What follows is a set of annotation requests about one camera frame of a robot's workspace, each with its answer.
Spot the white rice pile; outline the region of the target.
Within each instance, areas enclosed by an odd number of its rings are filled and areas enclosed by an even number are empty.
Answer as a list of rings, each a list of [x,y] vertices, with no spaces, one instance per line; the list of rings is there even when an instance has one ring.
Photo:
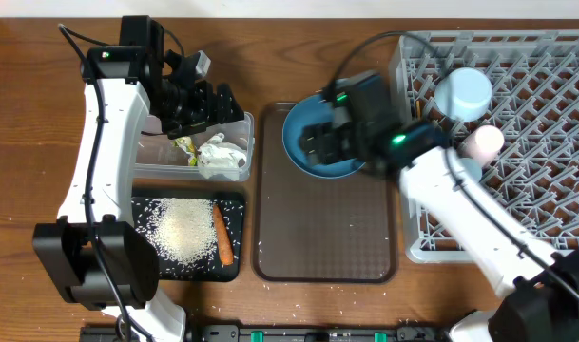
[[[217,246],[213,202],[207,199],[153,199],[138,228],[166,261],[189,267],[212,259]]]

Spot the light blue cup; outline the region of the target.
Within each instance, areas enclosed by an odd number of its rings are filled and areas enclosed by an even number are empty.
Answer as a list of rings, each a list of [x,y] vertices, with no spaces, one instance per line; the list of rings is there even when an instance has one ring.
[[[482,167],[477,161],[472,158],[461,158],[460,163],[465,169],[465,172],[473,179],[474,182],[480,182],[483,171]]]

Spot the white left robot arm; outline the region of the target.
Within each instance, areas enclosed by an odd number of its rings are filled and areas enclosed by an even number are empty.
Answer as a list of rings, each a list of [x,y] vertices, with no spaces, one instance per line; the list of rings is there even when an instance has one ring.
[[[158,286],[155,248],[134,227],[132,186],[145,119],[177,139],[244,117],[228,85],[206,80],[203,52],[164,48],[168,31],[126,16],[120,38],[81,52],[86,116],[68,193],[52,223],[35,226],[33,249],[59,295],[112,314],[112,341],[184,341],[185,310]]]

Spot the dark blue plate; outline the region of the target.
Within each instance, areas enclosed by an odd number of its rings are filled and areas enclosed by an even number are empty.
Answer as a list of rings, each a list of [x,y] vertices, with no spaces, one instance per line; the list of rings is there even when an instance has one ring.
[[[331,122],[333,110],[321,101],[319,95],[310,96],[297,103],[287,114],[282,128],[282,143],[293,164],[305,174],[319,179],[341,179],[355,174],[364,165],[355,159],[334,164],[310,165],[299,147],[299,137],[305,126]]]

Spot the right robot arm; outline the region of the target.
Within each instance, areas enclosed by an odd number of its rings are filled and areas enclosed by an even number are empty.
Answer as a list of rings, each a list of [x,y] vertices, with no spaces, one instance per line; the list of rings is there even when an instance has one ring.
[[[292,163],[310,172],[349,162],[391,179],[450,232],[499,297],[497,309],[455,323],[452,341],[579,340],[579,251],[561,255],[535,238],[464,169],[443,131],[401,118],[378,74],[331,81],[320,106],[282,129]]]

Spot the pink cup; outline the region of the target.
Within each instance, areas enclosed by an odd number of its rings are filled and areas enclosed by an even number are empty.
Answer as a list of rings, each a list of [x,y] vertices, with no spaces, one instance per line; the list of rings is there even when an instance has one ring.
[[[459,160],[478,167],[488,166],[498,156],[504,142],[504,135],[499,128],[483,125],[460,144]]]

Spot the light blue bowl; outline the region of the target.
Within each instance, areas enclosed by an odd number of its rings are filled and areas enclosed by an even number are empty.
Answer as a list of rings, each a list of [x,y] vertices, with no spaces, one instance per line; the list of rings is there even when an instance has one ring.
[[[473,122],[481,118],[491,100],[491,81],[482,71],[470,67],[451,72],[434,92],[437,110],[461,122]]]

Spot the orange carrot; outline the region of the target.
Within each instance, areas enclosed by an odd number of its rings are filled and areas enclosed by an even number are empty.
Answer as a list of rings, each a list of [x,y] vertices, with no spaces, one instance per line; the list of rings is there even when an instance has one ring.
[[[218,252],[223,266],[230,266],[234,261],[232,244],[229,239],[222,212],[217,204],[212,207],[212,217],[217,234]]]

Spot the white napkin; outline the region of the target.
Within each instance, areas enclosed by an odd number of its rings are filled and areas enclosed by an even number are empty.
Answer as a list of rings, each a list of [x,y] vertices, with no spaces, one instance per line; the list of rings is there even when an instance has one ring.
[[[223,133],[217,133],[199,147],[197,166],[206,179],[223,176],[228,181],[237,181],[241,167],[247,162],[247,151],[225,142],[224,138]]]

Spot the wooden chopstick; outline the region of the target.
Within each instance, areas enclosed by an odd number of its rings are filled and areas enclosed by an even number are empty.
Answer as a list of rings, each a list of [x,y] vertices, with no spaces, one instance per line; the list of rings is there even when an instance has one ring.
[[[418,119],[421,119],[421,105],[420,105],[420,101],[416,100],[415,101],[415,109],[416,109],[416,117]]]

